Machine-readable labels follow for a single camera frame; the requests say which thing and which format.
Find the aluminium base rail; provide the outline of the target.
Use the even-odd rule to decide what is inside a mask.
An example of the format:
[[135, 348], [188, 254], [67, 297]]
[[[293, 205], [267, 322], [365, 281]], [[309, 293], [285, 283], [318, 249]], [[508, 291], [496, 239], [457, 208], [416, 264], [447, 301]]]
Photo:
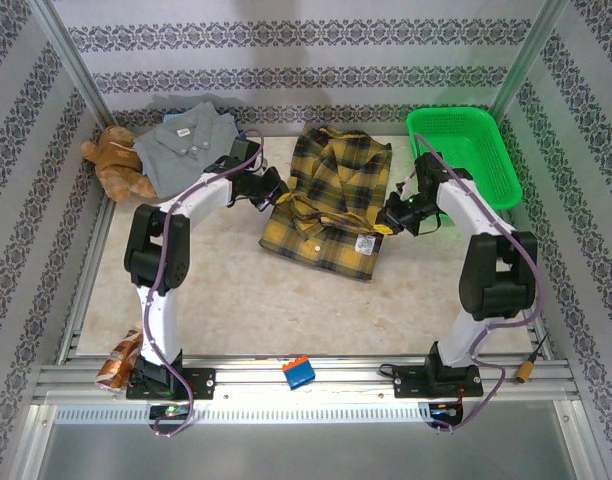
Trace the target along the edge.
[[[481, 361], [488, 365], [480, 369], [481, 382], [486, 391], [495, 386], [500, 372], [495, 365], [504, 367], [507, 377], [494, 398], [504, 400], [578, 400], [580, 390], [569, 362], [566, 360], [539, 360], [532, 375], [524, 384], [515, 381], [514, 374], [524, 361], [522, 355], [484, 355]], [[280, 357], [190, 356], [189, 367], [213, 368], [216, 373], [214, 397], [217, 401], [235, 402], [269, 396], [280, 402], [375, 402], [384, 403], [394, 398], [393, 381], [381, 375], [383, 364], [419, 365], [420, 356], [319, 356], [310, 359], [316, 379], [313, 383], [292, 391], [282, 372], [287, 360]], [[114, 394], [95, 385], [95, 376], [101, 367], [100, 357], [76, 357], [62, 365], [45, 365], [40, 369], [32, 402], [110, 403], [123, 402], [123, 393]]]

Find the grey folded button shirt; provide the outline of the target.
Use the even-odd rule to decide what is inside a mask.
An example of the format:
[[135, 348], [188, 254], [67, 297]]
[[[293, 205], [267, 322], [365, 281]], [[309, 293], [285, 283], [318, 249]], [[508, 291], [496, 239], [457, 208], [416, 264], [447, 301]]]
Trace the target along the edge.
[[188, 189], [209, 165], [230, 153], [238, 135], [234, 117], [218, 113], [210, 102], [184, 114], [183, 121], [163, 122], [135, 140], [143, 173], [158, 198]]

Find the aluminium side rail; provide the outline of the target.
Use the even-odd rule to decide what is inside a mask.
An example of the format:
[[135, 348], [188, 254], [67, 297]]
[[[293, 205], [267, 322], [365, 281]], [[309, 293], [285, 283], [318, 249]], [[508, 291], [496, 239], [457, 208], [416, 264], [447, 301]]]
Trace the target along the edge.
[[92, 230], [84, 263], [77, 281], [77, 288], [72, 298], [65, 327], [62, 332], [59, 349], [56, 351], [55, 364], [63, 365], [71, 357], [73, 341], [81, 335], [95, 279], [101, 263], [106, 239], [110, 230], [115, 203], [109, 198], [100, 201], [98, 216]]

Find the yellow plaid long sleeve shirt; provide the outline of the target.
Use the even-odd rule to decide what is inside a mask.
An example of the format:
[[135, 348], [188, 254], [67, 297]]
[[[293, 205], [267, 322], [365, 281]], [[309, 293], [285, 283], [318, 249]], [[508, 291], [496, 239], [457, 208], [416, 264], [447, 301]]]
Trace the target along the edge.
[[383, 240], [392, 146], [363, 131], [306, 127], [259, 245], [297, 263], [369, 281]]

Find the green plastic basket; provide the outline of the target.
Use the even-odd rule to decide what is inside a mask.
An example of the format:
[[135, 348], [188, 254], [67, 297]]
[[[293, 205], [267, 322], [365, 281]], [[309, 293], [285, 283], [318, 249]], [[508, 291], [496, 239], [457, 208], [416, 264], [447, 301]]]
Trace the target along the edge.
[[510, 210], [522, 199], [522, 188], [494, 118], [469, 106], [425, 107], [408, 114], [406, 126], [413, 156], [427, 151], [415, 140], [422, 135], [454, 168], [464, 168], [496, 211]]

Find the blue orange toy block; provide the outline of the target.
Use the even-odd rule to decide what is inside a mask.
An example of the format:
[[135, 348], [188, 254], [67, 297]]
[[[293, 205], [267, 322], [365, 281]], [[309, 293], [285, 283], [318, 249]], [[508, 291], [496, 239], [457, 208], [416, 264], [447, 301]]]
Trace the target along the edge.
[[301, 356], [282, 366], [286, 382], [291, 390], [315, 380], [316, 374], [307, 356]]

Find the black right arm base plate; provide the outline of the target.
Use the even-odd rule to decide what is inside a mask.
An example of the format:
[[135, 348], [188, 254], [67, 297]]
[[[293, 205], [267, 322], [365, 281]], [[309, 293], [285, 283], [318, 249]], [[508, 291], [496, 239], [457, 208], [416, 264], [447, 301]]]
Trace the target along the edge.
[[397, 367], [394, 373], [396, 398], [481, 397], [483, 386], [479, 369], [468, 367]]

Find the brown teddy bear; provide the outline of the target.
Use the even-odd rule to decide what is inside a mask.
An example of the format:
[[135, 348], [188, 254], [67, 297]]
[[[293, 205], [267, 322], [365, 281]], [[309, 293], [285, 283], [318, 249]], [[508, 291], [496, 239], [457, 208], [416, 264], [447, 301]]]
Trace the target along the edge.
[[126, 201], [132, 194], [146, 199], [157, 196], [134, 146], [135, 135], [120, 126], [109, 126], [97, 143], [86, 141], [81, 146], [83, 158], [94, 165], [103, 190], [115, 202]]

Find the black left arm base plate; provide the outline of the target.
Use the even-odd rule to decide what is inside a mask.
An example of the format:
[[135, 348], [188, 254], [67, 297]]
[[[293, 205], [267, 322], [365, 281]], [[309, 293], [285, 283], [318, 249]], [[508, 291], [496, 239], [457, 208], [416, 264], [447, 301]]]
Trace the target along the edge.
[[[214, 369], [183, 368], [180, 374], [190, 387], [194, 399], [213, 399]], [[189, 399], [189, 394], [182, 382], [165, 368], [157, 368], [153, 372], [134, 368], [128, 379], [126, 398], [129, 400], [186, 401]]]

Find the yellow handled screwdriver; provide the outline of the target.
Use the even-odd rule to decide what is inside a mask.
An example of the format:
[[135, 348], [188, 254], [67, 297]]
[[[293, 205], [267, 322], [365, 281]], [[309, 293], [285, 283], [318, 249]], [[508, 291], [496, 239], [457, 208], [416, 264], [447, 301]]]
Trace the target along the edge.
[[537, 346], [533, 349], [530, 355], [526, 358], [526, 360], [520, 365], [516, 374], [515, 381], [519, 384], [524, 384], [531, 376], [532, 371], [534, 369], [535, 362], [539, 356], [541, 347], [545, 340], [547, 339], [547, 335], [545, 335], [537, 344]]

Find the aluminium frame post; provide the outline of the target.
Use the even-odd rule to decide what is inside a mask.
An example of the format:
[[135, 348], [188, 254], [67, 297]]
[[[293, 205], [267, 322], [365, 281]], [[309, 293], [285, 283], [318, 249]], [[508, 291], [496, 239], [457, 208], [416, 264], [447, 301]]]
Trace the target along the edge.
[[26, 0], [54, 50], [60, 57], [75, 87], [85, 100], [100, 127], [116, 124], [115, 116], [104, 100], [93, 75], [87, 68], [52, 0]]
[[500, 124], [514, 101], [541, 49], [554, 30], [569, 0], [544, 0], [540, 12], [497, 93], [489, 113]]

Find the brown snack packet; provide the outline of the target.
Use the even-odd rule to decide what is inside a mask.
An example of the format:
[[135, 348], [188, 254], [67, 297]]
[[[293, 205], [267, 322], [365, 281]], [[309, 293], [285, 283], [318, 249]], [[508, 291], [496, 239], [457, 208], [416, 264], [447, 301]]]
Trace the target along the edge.
[[141, 352], [143, 328], [133, 325], [122, 341], [107, 356], [97, 373], [95, 383], [102, 389], [121, 390], [128, 382], [130, 373]]

